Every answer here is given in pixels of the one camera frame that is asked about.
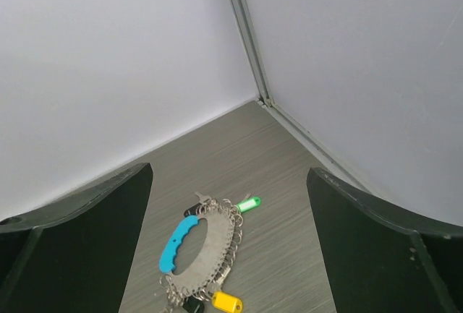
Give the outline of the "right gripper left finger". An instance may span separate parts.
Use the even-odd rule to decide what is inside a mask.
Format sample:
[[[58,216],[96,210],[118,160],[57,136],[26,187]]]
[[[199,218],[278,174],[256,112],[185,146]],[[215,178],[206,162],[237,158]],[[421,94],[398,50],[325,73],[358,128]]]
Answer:
[[[1,222],[3,312],[117,312],[148,206],[139,163]]]

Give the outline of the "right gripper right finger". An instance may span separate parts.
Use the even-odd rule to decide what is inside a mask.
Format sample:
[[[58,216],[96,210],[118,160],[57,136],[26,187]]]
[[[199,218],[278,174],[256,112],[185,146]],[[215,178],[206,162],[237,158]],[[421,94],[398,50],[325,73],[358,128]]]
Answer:
[[[307,191],[336,311],[462,311],[462,227],[322,168],[309,170]]]

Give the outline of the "large keyring with blue handle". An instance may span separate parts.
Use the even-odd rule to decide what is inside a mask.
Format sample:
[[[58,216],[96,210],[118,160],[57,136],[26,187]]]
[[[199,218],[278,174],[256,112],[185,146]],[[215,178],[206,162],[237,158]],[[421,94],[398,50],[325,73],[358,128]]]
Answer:
[[[159,283],[166,292],[163,312],[173,312],[189,298],[212,301],[231,272],[242,241],[244,218],[239,207],[230,200],[216,200],[199,192],[195,213],[185,217],[175,228],[158,263]],[[191,264],[176,274],[175,261],[188,233],[204,220],[207,230],[203,245]]]

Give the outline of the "yellow tagged key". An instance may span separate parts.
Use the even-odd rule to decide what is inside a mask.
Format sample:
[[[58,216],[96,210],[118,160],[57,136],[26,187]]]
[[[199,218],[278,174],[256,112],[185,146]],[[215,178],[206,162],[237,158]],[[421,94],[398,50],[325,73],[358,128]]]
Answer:
[[[211,299],[213,307],[226,313],[243,312],[242,300],[223,291],[217,291]]]

